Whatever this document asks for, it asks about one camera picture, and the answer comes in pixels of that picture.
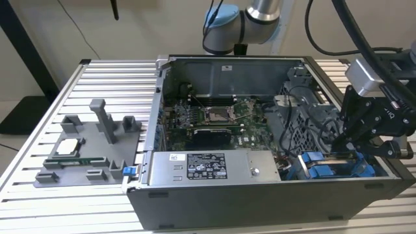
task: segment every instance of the cable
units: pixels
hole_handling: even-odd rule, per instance
[[[11,146],[7,146],[7,145],[3,145],[2,143],[0,143],[0,146],[3,146],[5,148],[9,148],[9,149],[11,149],[11,150],[19,151],[17,148],[14,148],[14,147],[11,147]]]
[[[339,18],[345,24],[350,37],[377,74],[387,84],[390,88],[394,88],[397,95],[406,101],[410,107],[416,109],[416,96],[405,84],[394,77],[394,74],[383,65],[381,59],[370,47],[369,41],[363,35],[363,32],[358,26],[358,22],[350,12],[346,0],[333,0],[334,7],[338,11]]]
[[[210,12],[213,10],[213,6],[214,6],[214,0],[211,0],[210,10],[209,10],[207,16],[206,16],[206,21],[205,21],[205,25],[203,25],[203,35],[206,35],[206,25],[207,25],[207,21],[209,21],[209,15],[210,15]]]
[[[97,52],[97,50],[93,48],[91,44],[89,43],[87,38],[86,38],[86,36],[85,36],[85,33],[83,33],[83,31],[81,30],[79,25],[78,25],[78,23],[75,22],[74,18],[71,17],[71,15],[70,15],[70,13],[69,13],[69,11],[67,11],[67,9],[66,9],[63,3],[61,2],[61,0],[57,0],[57,1],[58,1],[59,5],[62,6],[62,8],[63,8],[63,10],[65,10],[65,12],[66,12],[66,14],[67,14],[67,16],[70,17],[73,23],[75,24],[75,26],[77,26],[77,28],[78,28],[78,30],[79,30],[79,33],[81,33],[81,35],[82,35],[83,38],[85,38],[85,41],[86,41],[87,45],[90,46],[91,50],[93,50],[94,53],[97,54],[98,58],[102,59],[101,56],[99,56],[99,54],[98,54],[98,52]]]
[[[314,90],[314,88],[311,88],[310,86],[297,85],[297,86],[294,86],[294,87],[289,90],[289,93],[291,93],[291,91],[293,91],[295,88],[306,88],[306,89],[310,89],[313,92],[317,91],[317,90]]]
[[[322,148],[323,150],[326,150],[326,151],[327,151],[327,148],[326,148],[325,145],[323,145],[322,138],[323,138],[325,129],[327,128],[327,125],[329,125],[331,122],[334,122],[334,124],[335,124],[335,126],[337,126],[337,128],[338,128],[338,134],[339,134],[339,123],[338,123],[338,121],[337,121],[335,119],[333,119],[333,118],[329,119],[329,120],[323,123],[323,127],[321,128],[319,134],[318,134],[318,143],[319,143],[319,146],[321,146],[321,148]]]
[[[322,49],[319,47],[319,45],[317,44],[314,38],[313,38],[313,35],[311,35],[311,30],[310,30],[310,13],[311,13],[311,7],[313,7],[313,3],[314,3],[314,0],[310,0],[309,2],[309,6],[307,6],[307,12],[306,12],[306,31],[307,31],[307,37],[309,37],[309,40],[314,46],[314,48],[323,54],[326,55],[330,55],[330,56],[345,56],[345,55],[354,55],[354,54],[359,54],[362,53],[361,50],[353,50],[353,51],[343,51],[343,52],[330,52],[330,51],[326,51],[325,49]],[[395,48],[395,47],[375,47],[373,48],[374,51],[394,51],[397,53],[402,52],[403,51],[403,48]]]
[[[223,1],[225,1],[225,0],[221,1],[219,6],[217,7],[215,12],[213,13],[213,15],[211,15],[211,17],[210,17],[209,26],[206,27],[206,32],[205,32],[205,37],[203,37],[203,43],[205,43],[206,38],[207,38],[207,36],[209,36],[209,33],[210,33],[210,31],[211,31],[211,30],[210,30],[210,27],[211,27],[211,25],[214,24],[217,15],[219,14],[219,10],[221,10],[221,7],[222,7],[222,5],[223,5]]]
[[[287,111],[287,116],[286,116],[286,128],[285,128],[285,131],[282,132],[281,134],[281,138],[279,138],[279,145],[281,145],[281,148],[283,149],[286,155],[293,155],[293,152],[290,151],[290,149],[287,149],[285,147],[285,144],[283,144],[283,141],[285,141],[285,136],[287,134],[287,130],[289,130],[289,126],[290,126],[290,122],[291,122],[291,118],[293,118],[293,102],[291,102],[291,98],[290,98],[290,95],[287,95],[287,100],[289,100],[289,111]]]

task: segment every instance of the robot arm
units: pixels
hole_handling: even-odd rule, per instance
[[[227,55],[237,44],[261,44],[273,38],[279,25],[281,0],[254,0],[245,11],[221,2],[207,15],[205,50],[214,55]]]

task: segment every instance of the slotted aluminum surface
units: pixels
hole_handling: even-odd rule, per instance
[[[318,63],[345,90],[349,84],[345,76],[347,66],[338,60],[318,60]],[[117,120],[125,115],[135,115],[143,121],[141,139],[145,140],[157,81],[154,72],[154,61],[93,61],[89,66],[78,68],[55,105],[0,178],[0,183],[5,182],[0,191],[0,234],[153,233],[143,230],[121,185],[37,189],[33,182],[62,132],[59,122],[65,114],[81,114],[82,121],[97,120],[87,108],[93,98],[106,98],[106,109]],[[416,175],[416,159],[405,160],[403,163]],[[194,230],[182,233],[393,234],[416,233],[415,230],[416,186],[398,198],[373,203],[350,221]]]

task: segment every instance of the blue latch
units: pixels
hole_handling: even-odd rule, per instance
[[[126,167],[123,169],[123,176],[135,176],[137,175],[137,167]]]

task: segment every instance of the gray plastic post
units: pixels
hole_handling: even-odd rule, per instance
[[[118,138],[117,138],[115,133],[114,133],[113,123],[109,120],[107,113],[105,110],[105,106],[106,106],[105,99],[93,99],[93,101],[90,103],[90,109],[98,115],[99,122],[102,124],[103,132],[105,132],[109,143],[114,144],[114,143],[117,143]]]

